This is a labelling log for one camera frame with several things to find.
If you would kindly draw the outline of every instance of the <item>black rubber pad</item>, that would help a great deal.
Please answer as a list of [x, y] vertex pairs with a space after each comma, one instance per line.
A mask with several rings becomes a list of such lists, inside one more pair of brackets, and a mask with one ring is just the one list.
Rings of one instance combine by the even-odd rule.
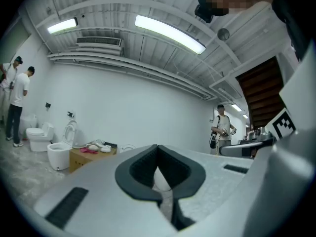
[[46, 220], [63, 229], [87, 193], [88, 190], [84, 188], [73, 188], [45, 217]]
[[238, 173], [242, 173], [242, 174], [247, 174], [248, 172], [248, 168], [243, 168], [243, 167], [239, 167], [239, 166], [233, 166], [233, 165], [225, 165], [224, 169], [228, 169], [234, 172], [238, 172]]

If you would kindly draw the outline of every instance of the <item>staircase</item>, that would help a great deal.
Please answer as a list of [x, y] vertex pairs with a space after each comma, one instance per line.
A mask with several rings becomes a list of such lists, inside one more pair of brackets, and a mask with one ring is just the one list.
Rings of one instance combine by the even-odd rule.
[[275, 57], [236, 79], [248, 103], [250, 125], [254, 130], [267, 125], [285, 107], [279, 96], [283, 81]]

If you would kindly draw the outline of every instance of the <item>ceiling light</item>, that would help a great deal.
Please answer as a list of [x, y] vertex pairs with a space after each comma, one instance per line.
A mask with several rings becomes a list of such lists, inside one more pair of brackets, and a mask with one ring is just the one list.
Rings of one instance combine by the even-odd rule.
[[239, 108], [237, 104], [233, 104], [232, 107], [235, 108], [235, 109], [236, 109], [237, 111], [239, 111], [239, 112], [242, 111], [242, 109]]
[[195, 40], [186, 33], [174, 28], [173, 26], [163, 23], [161, 21], [137, 15], [135, 20], [135, 26], [154, 31], [168, 38], [171, 38], [179, 42], [180, 44], [186, 46], [187, 48], [191, 49], [197, 54], [202, 54], [206, 50], [206, 47], [202, 45], [199, 41]]
[[51, 27], [49, 27], [47, 30], [50, 34], [64, 30], [64, 29], [68, 29], [71, 27], [76, 27], [78, 25], [78, 21], [77, 18], [72, 18], [63, 22], [60, 22], [56, 25], [53, 25]]

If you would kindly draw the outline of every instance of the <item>jeans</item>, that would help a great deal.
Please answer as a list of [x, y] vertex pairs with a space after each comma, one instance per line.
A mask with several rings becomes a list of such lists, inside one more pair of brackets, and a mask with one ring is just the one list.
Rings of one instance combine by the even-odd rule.
[[8, 112], [8, 119], [6, 122], [6, 136], [7, 138], [11, 137], [11, 129], [12, 129], [12, 121], [13, 123], [13, 142], [15, 144], [20, 143], [19, 138], [19, 125], [20, 125], [20, 117], [22, 113], [22, 107], [18, 107], [15, 105], [10, 105]]

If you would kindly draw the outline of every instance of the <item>person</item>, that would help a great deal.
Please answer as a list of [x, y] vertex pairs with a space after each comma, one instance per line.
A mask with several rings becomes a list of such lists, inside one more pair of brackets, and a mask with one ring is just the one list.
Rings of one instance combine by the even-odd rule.
[[20, 117], [22, 113], [23, 97], [27, 95], [29, 91], [30, 79], [34, 75], [34, 67], [29, 67], [24, 73], [19, 74], [16, 77], [15, 84], [13, 87], [11, 104], [8, 112], [8, 119], [6, 123], [6, 140], [11, 140], [11, 129], [13, 123], [13, 146], [21, 147], [23, 142], [19, 138], [19, 125]]
[[286, 24], [298, 60], [302, 60], [315, 37], [313, 24], [309, 20], [314, 0], [198, 0], [206, 17], [248, 9], [260, 1], [272, 4], [277, 17]]
[[219, 116], [214, 119], [212, 131], [217, 133], [215, 137], [216, 154], [219, 155], [219, 149], [221, 147], [230, 146], [232, 144], [231, 129], [236, 131], [236, 128], [231, 124], [229, 117], [224, 114], [224, 105], [218, 105], [217, 111]]
[[0, 65], [0, 70], [3, 73], [3, 80], [0, 83], [0, 121], [3, 119], [3, 123], [7, 120], [10, 91], [16, 77], [17, 67], [20, 64], [23, 64], [23, 61], [22, 58], [18, 56], [15, 58], [13, 64], [4, 63]]

